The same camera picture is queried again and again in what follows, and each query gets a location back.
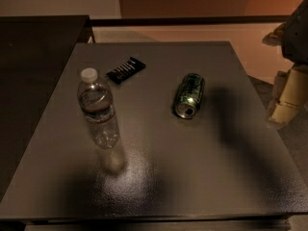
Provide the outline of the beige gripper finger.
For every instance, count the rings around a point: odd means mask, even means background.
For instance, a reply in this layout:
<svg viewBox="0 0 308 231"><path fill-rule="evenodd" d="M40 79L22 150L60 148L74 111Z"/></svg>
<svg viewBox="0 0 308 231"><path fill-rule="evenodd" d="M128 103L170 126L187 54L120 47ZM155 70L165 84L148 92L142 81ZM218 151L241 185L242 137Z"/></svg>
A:
<svg viewBox="0 0 308 231"><path fill-rule="evenodd" d="M270 125L287 125L308 102L308 65L294 64L287 72L278 71L267 108Z"/></svg>

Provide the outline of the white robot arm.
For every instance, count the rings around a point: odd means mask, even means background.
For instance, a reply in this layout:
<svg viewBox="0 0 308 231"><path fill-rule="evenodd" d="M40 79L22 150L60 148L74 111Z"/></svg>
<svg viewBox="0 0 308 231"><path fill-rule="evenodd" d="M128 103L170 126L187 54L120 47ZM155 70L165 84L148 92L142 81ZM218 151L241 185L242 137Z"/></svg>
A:
<svg viewBox="0 0 308 231"><path fill-rule="evenodd" d="M293 63L287 72L277 72L267 107L268 127L279 130L308 103L308 0L303 0L262 43L280 46L282 56Z"/></svg>

